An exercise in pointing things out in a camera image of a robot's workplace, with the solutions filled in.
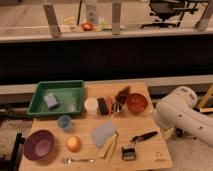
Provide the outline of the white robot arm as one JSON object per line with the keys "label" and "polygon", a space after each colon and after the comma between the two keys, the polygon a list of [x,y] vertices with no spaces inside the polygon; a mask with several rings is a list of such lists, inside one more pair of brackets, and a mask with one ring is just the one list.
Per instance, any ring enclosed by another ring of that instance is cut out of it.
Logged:
{"label": "white robot arm", "polygon": [[213,117],[195,111],[197,102],[191,88],[179,86],[157,102],[157,116],[165,124],[176,126],[213,147]]}

